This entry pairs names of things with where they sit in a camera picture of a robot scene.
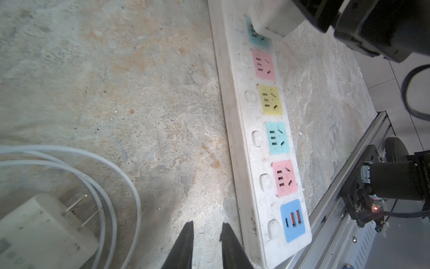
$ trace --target pink outlet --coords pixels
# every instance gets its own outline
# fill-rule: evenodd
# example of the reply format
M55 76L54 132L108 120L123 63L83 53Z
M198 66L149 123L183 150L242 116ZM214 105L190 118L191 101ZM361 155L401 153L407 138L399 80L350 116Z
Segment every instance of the pink outlet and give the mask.
M257 77L265 80L276 81L272 56L269 53L256 49L252 50L252 56L254 57L255 73L257 74Z
M297 191L293 163L291 160L272 164L278 197Z

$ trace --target yellow outlet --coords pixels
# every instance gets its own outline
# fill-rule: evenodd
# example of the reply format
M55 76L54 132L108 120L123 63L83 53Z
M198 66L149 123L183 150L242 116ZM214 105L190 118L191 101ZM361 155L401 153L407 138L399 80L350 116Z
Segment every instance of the yellow outlet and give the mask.
M261 106L263 114L266 116L282 116L281 99L279 99L279 90L276 87L259 85Z

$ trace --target wheel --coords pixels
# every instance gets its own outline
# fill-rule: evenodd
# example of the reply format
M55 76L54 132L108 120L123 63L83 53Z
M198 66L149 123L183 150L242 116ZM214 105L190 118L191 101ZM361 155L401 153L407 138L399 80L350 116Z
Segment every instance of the wheel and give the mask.
M407 161L409 155L405 144L397 137L388 137L385 140L385 155L388 162Z

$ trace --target white power adapter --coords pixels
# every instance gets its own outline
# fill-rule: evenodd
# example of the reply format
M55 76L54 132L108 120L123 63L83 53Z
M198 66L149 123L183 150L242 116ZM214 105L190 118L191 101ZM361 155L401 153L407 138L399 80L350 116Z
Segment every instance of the white power adapter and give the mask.
M93 233L50 194L34 196L0 220L1 268L79 269L97 247Z

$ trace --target blue usb panel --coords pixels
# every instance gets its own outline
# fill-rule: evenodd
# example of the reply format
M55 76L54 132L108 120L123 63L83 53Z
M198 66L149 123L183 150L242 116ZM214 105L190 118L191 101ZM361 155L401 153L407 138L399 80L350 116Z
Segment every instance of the blue usb panel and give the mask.
M285 238L288 243L306 232L301 212L300 201L298 199L281 206Z

